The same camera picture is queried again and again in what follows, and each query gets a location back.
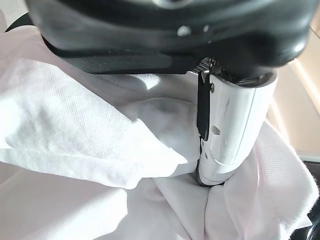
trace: screw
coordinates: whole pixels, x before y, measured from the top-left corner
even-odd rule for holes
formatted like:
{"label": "screw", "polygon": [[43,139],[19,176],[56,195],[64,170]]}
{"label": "screw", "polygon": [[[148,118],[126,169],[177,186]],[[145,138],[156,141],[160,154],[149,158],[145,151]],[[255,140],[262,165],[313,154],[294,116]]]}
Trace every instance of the screw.
{"label": "screw", "polygon": [[210,92],[212,94],[215,92],[215,85],[213,83],[211,84]]}

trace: wrinkled cloth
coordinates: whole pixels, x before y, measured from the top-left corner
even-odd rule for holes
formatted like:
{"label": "wrinkled cloth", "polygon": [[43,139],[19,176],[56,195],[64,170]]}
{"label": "wrinkled cloth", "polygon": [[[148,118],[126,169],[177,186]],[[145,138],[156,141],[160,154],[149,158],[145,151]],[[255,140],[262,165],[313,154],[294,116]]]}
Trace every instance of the wrinkled cloth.
{"label": "wrinkled cloth", "polygon": [[32,26],[0,35],[0,240],[287,240],[318,197],[264,123],[224,184],[198,186],[197,76],[91,75]]}

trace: white plastic part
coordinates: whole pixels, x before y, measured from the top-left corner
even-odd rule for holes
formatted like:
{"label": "white plastic part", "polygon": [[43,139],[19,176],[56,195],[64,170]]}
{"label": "white plastic part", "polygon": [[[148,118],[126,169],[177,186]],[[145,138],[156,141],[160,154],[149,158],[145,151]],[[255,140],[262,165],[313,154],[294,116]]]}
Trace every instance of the white plastic part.
{"label": "white plastic part", "polygon": [[259,87],[242,87],[210,76],[210,129],[201,140],[199,178],[205,185],[225,182],[251,152],[277,84],[276,74]]}

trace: black mechanism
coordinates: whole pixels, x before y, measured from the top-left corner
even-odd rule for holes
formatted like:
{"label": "black mechanism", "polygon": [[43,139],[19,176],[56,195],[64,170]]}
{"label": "black mechanism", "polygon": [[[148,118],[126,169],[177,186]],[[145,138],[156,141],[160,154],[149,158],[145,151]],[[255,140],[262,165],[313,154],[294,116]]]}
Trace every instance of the black mechanism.
{"label": "black mechanism", "polygon": [[26,0],[53,53],[93,74],[185,74],[215,57],[251,79],[297,57],[317,0]]}
{"label": "black mechanism", "polygon": [[5,32],[9,32],[12,29],[26,25],[34,25],[28,13],[22,15],[16,21],[14,21],[14,23],[12,23]]}

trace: white towel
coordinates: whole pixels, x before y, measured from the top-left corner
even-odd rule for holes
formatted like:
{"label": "white towel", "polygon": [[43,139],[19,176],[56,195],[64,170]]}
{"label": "white towel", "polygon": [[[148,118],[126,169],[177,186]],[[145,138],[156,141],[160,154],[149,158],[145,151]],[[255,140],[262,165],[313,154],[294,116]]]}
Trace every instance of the white towel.
{"label": "white towel", "polygon": [[196,103],[192,73],[90,75],[35,27],[0,35],[0,240],[287,240],[311,174],[265,123],[224,186],[198,186]]}

